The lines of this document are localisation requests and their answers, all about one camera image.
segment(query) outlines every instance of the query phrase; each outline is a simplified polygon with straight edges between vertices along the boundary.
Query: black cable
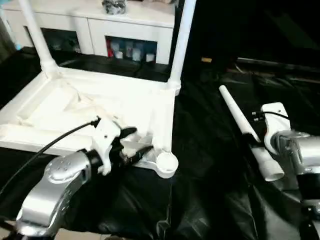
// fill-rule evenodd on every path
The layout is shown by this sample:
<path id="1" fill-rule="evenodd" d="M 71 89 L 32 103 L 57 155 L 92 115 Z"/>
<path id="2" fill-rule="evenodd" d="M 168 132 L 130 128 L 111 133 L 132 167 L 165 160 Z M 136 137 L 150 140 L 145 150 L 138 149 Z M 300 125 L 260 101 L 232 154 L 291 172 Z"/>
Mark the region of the black cable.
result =
<path id="1" fill-rule="evenodd" d="M 290 120 L 288 116 L 285 116 L 281 113 L 278 113 L 278 112 L 274 112 L 274 111 L 254 111 L 252 113 L 253 116 L 258 116 L 258 115 L 265 115 L 265 114 L 273 114 L 273 115 L 276 115 L 276 116 L 279 116 L 281 118 L 284 118 L 284 119 L 287 119 L 287 120 Z"/>
<path id="2" fill-rule="evenodd" d="M 12 232 L 12 231 L 15 230 L 14 226 L 12 226 L 10 223 L 7 223 L 5 221 L 0 221 L 0 228 L 1 229 L 5 229 L 5 230 L 7 230 L 9 232 Z"/>
<path id="3" fill-rule="evenodd" d="M 281 83 L 283 85 L 287 85 L 291 88 L 293 88 L 299 95 L 300 99 L 309 107 L 309 109 L 314 113 L 319 119 L 320 119 L 320 114 L 318 111 L 314 108 L 314 105 L 309 101 L 309 99 L 306 97 L 306 95 L 297 87 L 295 84 L 292 83 L 292 81 L 288 78 L 282 79 L 279 77 L 273 77 L 272 79 L 278 81 L 278 83 Z"/>
<path id="4" fill-rule="evenodd" d="M 100 121 L 100 118 L 98 117 L 97 120 L 91 121 L 91 122 L 87 122 L 85 124 L 82 124 L 68 132 L 66 132 L 65 134 L 59 136 L 58 138 L 56 138 L 55 140 L 53 140 L 52 142 L 50 142 L 49 144 L 47 144 L 46 146 L 44 146 L 40 151 L 38 151 L 35 155 L 33 155 L 33 157 L 31 157 L 25 164 L 23 164 L 11 177 L 10 179 L 5 183 L 5 185 L 1 188 L 0 191 L 0 198 L 1 195 L 4 193 L 6 187 L 12 182 L 12 180 L 26 167 L 28 166 L 32 161 L 36 160 L 41 154 L 43 154 L 46 150 L 48 150 L 49 148 L 52 147 L 52 145 L 56 144 L 57 142 L 59 142 L 61 139 L 67 137 L 68 135 L 83 129 L 86 126 L 92 125 L 95 128 L 97 127 L 98 123 Z"/>

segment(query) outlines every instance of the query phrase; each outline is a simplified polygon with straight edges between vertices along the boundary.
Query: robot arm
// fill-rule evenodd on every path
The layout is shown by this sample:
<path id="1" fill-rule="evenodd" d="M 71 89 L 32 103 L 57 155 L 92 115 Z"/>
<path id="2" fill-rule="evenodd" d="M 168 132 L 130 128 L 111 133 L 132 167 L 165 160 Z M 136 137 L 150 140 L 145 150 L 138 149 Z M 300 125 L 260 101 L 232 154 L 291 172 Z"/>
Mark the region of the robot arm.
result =
<path id="1" fill-rule="evenodd" d="M 54 238 L 69 208 L 72 196 L 92 175 L 108 174 L 114 168 L 137 163 L 153 147 L 147 146 L 132 157 L 122 153 L 120 140 L 136 132 L 135 127 L 120 129 L 109 119 L 102 119 L 92 137 L 92 149 L 80 150 L 53 159 L 40 182 L 29 192 L 16 218 L 16 232 L 7 239 Z"/>
<path id="2" fill-rule="evenodd" d="M 219 89 L 242 133 L 250 134 L 256 140 L 257 146 L 251 145 L 250 148 L 264 179 L 278 180 L 278 177 L 270 176 L 283 176 L 274 157 L 291 161 L 301 193 L 302 212 L 306 217 L 300 227 L 301 239 L 320 240 L 320 137 L 291 130 L 285 107 L 280 102 L 274 102 L 264 104 L 260 113 L 253 112 L 256 120 L 264 119 L 267 126 L 262 147 L 227 88 L 221 86 Z"/>

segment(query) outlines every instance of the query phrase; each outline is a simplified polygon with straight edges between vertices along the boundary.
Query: black tablecloth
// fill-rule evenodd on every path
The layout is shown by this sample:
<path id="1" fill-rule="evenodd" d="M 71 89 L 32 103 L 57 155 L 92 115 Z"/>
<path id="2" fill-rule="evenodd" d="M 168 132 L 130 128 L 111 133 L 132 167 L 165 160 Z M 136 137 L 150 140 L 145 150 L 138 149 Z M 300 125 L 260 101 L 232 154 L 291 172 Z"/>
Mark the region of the black tablecloth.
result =
<path id="1" fill-rule="evenodd" d="M 54 52 L 58 64 L 88 71 L 165 81 L 165 67 L 98 56 Z M 0 104 L 5 105 L 40 72 L 34 51 L 23 49 L 0 65 Z M 320 135 L 318 84 L 203 69 L 185 76 L 176 98 L 172 152 L 179 168 L 171 179 L 136 167 L 98 176 L 72 198 L 64 228 L 117 234 L 139 240 L 299 239 L 299 191 L 288 162 L 277 182 L 265 182 L 218 87 L 224 83 L 249 118 L 262 104 L 284 104 L 294 129 Z M 265 125 L 252 123 L 263 136 Z M 0 148 L 0 186 L 33 153 Z M 30 189 L 54 156 L 43 155 L 0 199 L 0 216 L 14 219 Z"/>

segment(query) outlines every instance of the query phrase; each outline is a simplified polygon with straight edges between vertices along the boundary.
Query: white pvc pipe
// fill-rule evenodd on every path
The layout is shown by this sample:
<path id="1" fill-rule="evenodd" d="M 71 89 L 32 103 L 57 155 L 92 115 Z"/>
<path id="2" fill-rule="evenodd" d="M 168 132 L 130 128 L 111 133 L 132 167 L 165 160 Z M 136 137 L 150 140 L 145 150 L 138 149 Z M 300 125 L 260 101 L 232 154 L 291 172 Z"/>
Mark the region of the white pvc pipe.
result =
<path id="1" fill-rule="evenodd" d="M 40 64 L 42 70 L 46 73 L 57 72 L 58 67 L 54 59 L 52 58 L 44 35 L 40 27 L 37 24 L 35 14 L 32 10 L 29 0 L 19 0 L 22 12 L 27 22 L 28 30 L 30 32 L 32 41 L 36 48 L 36 51 L 40 57 Z"/>
<path id="2" fill-rule="evenodd" d="M 170 86 L 176 87 L 178 89 L 177 93 L 179 93 L 179 90 L 181 88 L 182 68 L 184 66 L 196 2 L 197 0 L 185 0 L 184 2 L 183 12 L 182 12 L 182 17 L 180 22 L 180 29 L 179 29 L 178 38 L 176 41 L 176 47 L 175 47 L 174 58 L 172 63 L 171 75 L 168 80 L 168 84 Z"/>
<path id="3" fill-rule="evenodd" d="M 219 90 L 241 132 L 243 134 L 251 134 L 258 143 L 261 143 L 257 133 L 238 107 L 226 86 L 220 86 Z M 271 157 L 264 147 L 250 146 L 250 149 L 259 164 L 259 170 L 264 180 L 271 182 L 279 180 L 285 175 L 279 163 Z"/>

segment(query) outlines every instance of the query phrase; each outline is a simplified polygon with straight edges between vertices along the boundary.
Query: white tray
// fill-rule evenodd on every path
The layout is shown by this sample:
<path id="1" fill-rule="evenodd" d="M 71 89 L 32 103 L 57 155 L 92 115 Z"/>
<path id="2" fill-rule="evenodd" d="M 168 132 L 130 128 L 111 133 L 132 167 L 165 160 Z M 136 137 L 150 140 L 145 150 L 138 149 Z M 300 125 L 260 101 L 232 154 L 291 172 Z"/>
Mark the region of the white tray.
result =
<path id="1" fill-rule="evenodd" d="M 56 137 L 96 116 L 152 136 L 155 148 L 171 151 L 175 91 L 163 82 L 59 68 L 41 72 L 0 110 L 0 147 L 39 151 Z M 66 155 L 91 145 L 92 126 L 61 140 L 48 154 Z"/>

